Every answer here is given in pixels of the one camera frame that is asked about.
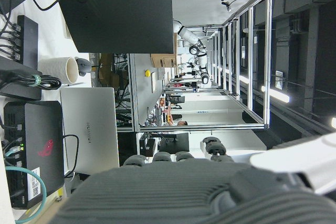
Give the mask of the dark grey ribbed right hand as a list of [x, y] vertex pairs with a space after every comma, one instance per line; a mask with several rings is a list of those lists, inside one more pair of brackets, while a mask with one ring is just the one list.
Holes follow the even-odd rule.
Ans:
[[335, 223], [335, 134], [227, 155], [205, 138], [206, 158], [131, 156], [86, 179], [52, 223]]

